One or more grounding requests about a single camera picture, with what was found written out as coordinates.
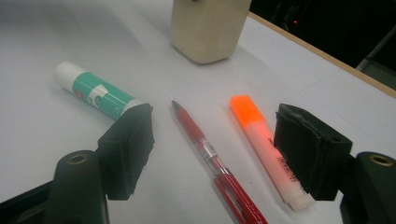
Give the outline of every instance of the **glue stick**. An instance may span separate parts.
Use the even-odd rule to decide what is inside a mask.
[[[73,63],[60,63],[55,68],[54,78],[55,82],[64,89],[113,119],[118,119],[125,110],[143,104],[128,93]]]
[[[274,181],[283,201],[294,211],[305,209],[314,204],[315,200],[303,190],[300,181],[286,164],[277,148],[274,147],[274,133],[250,97],[247,95],[234,96],[230,105],[265,170]]]

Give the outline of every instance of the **glue stick cap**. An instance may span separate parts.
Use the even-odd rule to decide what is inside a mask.
[[[55,82],[62,86],[64,89],[73,92],[73,83],[75,79],[87,71],[73,63],[64,62],[60,63],[55,68]]]
[[[243,129],[251,122],[265,121],[265,117],[248,95],[233,96],[230,106]]]

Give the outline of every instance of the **highlighter cap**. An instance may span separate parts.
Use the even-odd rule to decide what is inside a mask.
[[[233,96],[230,106],[243,129],[251,122],[265,121],[265,117],[248,95]]]

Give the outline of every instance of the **table surface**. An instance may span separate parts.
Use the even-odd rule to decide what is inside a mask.
[[[172,100],[270,223],[342,223],[341,193],[299,212],[282,202],[229,100],[250,95],[273,129],[279,104],[299,106],[352,140],[352,155],[396,158],[395,99],[251,18],[230,58],[192,63],[171,46],[171,13],[172,0],[0,0],[0,202],[50,181],[64,155],[95,150],[114,123],[54,82],[69,61],[154,107],[154,149],[130,200],[108,202],[111,223],[232,223]]]

